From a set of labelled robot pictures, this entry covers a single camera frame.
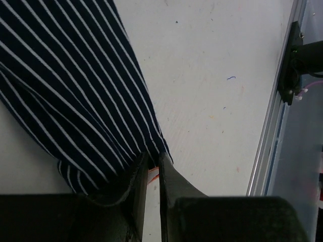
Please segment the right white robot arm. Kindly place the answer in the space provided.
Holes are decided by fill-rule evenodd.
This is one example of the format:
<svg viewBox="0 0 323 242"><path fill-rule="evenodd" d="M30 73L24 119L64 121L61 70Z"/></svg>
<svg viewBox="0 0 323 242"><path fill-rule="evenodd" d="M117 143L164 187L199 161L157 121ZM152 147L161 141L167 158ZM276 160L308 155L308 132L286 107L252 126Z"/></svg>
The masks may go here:
<svg viewBox="0 0 323 242"><path fill-rule="evenodd" d="M322 78L322 41L295 46L291 53L291 67L299 75Z"/></svg>

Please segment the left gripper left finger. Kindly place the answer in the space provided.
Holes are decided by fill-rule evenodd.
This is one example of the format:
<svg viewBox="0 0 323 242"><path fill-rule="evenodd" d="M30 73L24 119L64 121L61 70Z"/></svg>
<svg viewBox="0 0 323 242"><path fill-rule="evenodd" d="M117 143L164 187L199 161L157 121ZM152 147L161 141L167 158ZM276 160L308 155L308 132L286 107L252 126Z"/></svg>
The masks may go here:
<svg viewBox="0 0 323 242"><path fill-rule="evenodd" d="M1 241L142 241L147 162L91 195L2 195Z"/></svg>

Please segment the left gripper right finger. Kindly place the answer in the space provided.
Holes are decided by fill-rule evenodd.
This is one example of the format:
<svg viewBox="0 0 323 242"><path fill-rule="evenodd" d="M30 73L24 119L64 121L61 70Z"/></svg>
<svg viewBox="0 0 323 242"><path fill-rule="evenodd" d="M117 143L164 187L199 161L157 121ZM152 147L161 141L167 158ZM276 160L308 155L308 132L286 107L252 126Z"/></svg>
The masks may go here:
<svg viewBox="0 0 323 242"><path fill-rule="evenodd" d="M308 241L292 205L280 197L209 197L169 156L159 158L162 241Z"/></svg>

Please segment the navy striped underwear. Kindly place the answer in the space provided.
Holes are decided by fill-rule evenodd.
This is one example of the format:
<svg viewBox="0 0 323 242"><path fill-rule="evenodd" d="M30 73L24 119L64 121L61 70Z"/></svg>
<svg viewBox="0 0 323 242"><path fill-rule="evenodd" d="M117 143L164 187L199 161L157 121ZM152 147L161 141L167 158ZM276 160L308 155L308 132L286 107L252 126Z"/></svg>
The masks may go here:
<svg viewBox="0 0 323 242"><path fill-rule="evenodd" d="M1 1L1 101L75 193L169 152L113 1Z"/></svg>

